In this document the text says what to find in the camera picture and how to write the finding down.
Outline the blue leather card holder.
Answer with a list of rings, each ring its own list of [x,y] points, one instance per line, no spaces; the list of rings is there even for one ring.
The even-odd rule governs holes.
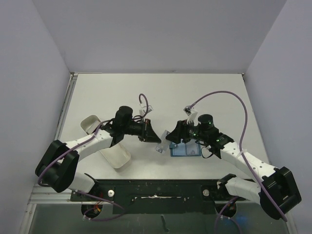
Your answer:
[[[171,157],[201,156],[201,147],[194,141],[169,146]]]

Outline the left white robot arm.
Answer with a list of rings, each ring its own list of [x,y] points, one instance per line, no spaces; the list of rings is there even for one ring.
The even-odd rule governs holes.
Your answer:
[[[100,122],[90,135],[69,142],[54,140],[35,169],[38,185],[51,187],[57,193],[66,189],[81,191],[86,199],[96,199],[99,187],[89,175],[77,172],[78,162],[116,146],[125,135],[137,136],[142,142],[161,143],[150,119],[135,121],[133,109],[121,106],[114,118]]]

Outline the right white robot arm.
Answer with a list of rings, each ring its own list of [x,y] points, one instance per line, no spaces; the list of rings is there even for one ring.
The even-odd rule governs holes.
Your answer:
[[[217,181],[217,193],[222,199],[231,196],[253,201],[273,219],[286,220],[286,213],[302,200],[292,172],[277,168],[248,153],[231,137],[214,126],[213,117],[200,115],[198,124],[179,120],[174,130],[166,136],[173,143],[195,140],[209,147],[212,155],[234,165],[252,180],[228,174]]]

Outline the white oblong plastic tray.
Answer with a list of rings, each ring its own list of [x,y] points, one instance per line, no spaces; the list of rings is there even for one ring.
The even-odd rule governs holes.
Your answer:
[[[97,116],[90,115],[80,123],[80,126],[86,135],[89,135],[96,130],[100,122],[101,120]],[[131,159],[130,152],[121,143],[111,148],[102,149],[100,153],[114,169],[121,168]]]

